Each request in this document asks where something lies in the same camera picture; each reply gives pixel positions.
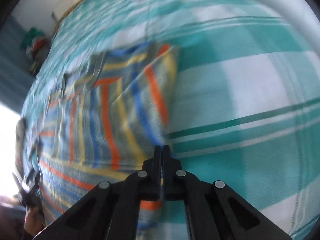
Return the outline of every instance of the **wrinkled fabric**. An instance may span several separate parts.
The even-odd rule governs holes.
[[[33,127],[63,76],[86,68],[92,54],[145,41],[179,47],[167,131],[183,169],[223,180],[303,239],[320,213],[320,60],[253,0],[84,0],[61,23],[25,101],[25,162],[37,165]],[[186,239],[183,209],[162,203],[154,223],[141,214],[138,237]]]
[[[104,51],[52,90],[33,144],[48,224],[100,181],[125,179],[153,157],[155,145],[169,143],[177,52],[151,42]],[[142,203],[141,214],[155,206]]]

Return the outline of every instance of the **striped blanket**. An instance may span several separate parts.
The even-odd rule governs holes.
[[[161,84],[173,79],[169,72],[161,74],[165,64],[151,68],[163,102],[145,101],[158,92],[151,88],[152,75],[144,65],[148,96],[136,93],[140,83],[124,90],[125,78],[122,83],[117,79],[101,85],[98,92],[95,82],[99,81],[90,77],[86,96],[62,103],[78,89],[73,85],[64,92],[65,88],[76,82],[73,78],[89,73],[89,65],[97,62],[101,51],[150,41],[179,48],[179,57],[171,58],[177,60],[176,88],[166,114],[161,109],[168,107],[165,95],[170,92],[163,92],[166,85]],[[168,79],[158,78],[157,71]],[[87,89],[81,82],[79,86]],[[112,97],[120,94],[124,107],[116,101],[110,105]],[[59,102],[63,110],[59,122],[52,119],[54,136],[46,138],[43,125],[51,114],[57,116],[51,105]],[[128,104],[134,109],[132,115]],[[155,117],[142,131],[157,135],[142,140],[149,142],[147,146],[141,144],[135,128],[127,129],[132,137],[112,128],[125,120],[144,123],[138,115],[140,106]],[[48,222],[85,194],[92,187],[90,182],[124,179],[138,168],[133,163],[138,165],[152,154],[138,154],[138,148],[151,149],[156,139],[169,139],[173,156],[185,170],[207,182],[225,181],[295,240],[303,239],[319,217],[320,60],[285,20],[253,0],[84,0],[61,23],[25,101],[23,116],[28,123],[24,169],[27,172],[28,165],[40,164]],[[99,130],[90,122],[100,124]],[[80,145],[79,136],[91,140],[90,148],[87,140]],[[130,137],[136,149],[126,152],[134,145]],[[57,146],[52,138],[73,143]],[[58,150],[46,155],[50,143]],[[105,155],[99,150],[102,147]],[[183,203],[142,203],[137,238],[185,239],[183,209]]]

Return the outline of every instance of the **teal plaid bedsheet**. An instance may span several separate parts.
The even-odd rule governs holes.
[[[225,181],[303,239],[320,213],[320,60],[253,0],[84,0],[61,23],[25,101],[24,163],[30,156],[36,165],[32,127],[64,73],[93,53],[154,40],[180,51],[173,156],[201,180]],[[138,238],[186,235],[183,204],[168,202]]]

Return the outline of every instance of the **orange stripe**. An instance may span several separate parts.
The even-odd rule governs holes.
[[[151,69],[150,64],[145,68],[145,74],[146,74],[146,78],[149,82],[151,96],[152,96],[153,101],[156,105],[156,108],[157,108],[158,112],[160,113],[162,121],[165,124],[167,124],[168,123],[167,108],[165,107],[165,103],[163,101],[159,86],[157,84],[156,77],[153,74],[153,71]]]
[[[101,78],[101,79],[98,79],[93,85],[94,86],[109,85],[109,84],[117,81],[118,79],[119,79],[119,77]]]
[[[42,195],[44,196],[44,198],[50,203],[50,205],[52,205],[57,211],[59,211],[60,213],[64,213],[63,209],[61,207],[59,207],[47,194],[46,192],[44,192],[43,187],[39,186]]]
[[[54,132],[52,132],[52,131],[43,131],[43,132],[39,133],[39,136],[54,137]]]
[[[57,103],[58,103],[58,100],[54,100],[48,105],[48,107],[50,108],[51,106],[55,106]]]
[[[164,54],[168,49],[170,48],[170,44],[164,44],[161,46],[161,48],[159,49],[158,53],[157,53],[157,57],[160,57],[162,54]]]
[[[73,124],[75,121],[75,111],[76,111],[76,98],[72,100],[72,107],[70,112],[70,141],[69,141],[69,161],[73,162],[74,151],[73,151]]]
[[[91,185],[91,184],[88,184],[88,183],[85,183],[85,182],[82,182],[82,181],[79,181],[77,179],[73,179],[59,171],[56,171],[55,169],[51,168],[49,165],[45,164],[42,160],[39,161],[39,165],[41,165],[43,168],[47,169],[48,171],[50,171],[52,174],[78,186],[78,187],[81,187],[81,188],[84,188],[86,190],[92,190],[94,188],[94,185]]]
[[[140,208],[144,210],[154,211],[161,207],[161,201],[140,201]]]
[[[70,96],[67,96],[67,97],[65,98],[65,100],[70,100],[71,98],[75,97],[76,95],[78,95],[78,94],[81,93],[81,92],[82,92],[82,91],[78,91],[78,92],[76,92],[76,93],[74,93],[74,94],[71,94]],[[48,108],[57,105],[57,104],[58,104],[58,101],[59,101],[58,99],[57,99],[57,100],[54,100],[52,103],[50,103],[50,104],[48,105]]]
[[[119,168],[119,153],[114,143],[112,130],[109,122],[109,113],[108,113],[108,85],[103,85],[101,89],[101,115],[102,122],[104,126],[105,138],[108,142],[110,152],[111,152],[111,168],[118,169]]]

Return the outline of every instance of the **white wall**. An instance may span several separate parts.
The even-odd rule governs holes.
[[[55,21],[51,17],[54,5],[59,0],[20,0],[12,15],[27,31],[36,27],[51,36]]]

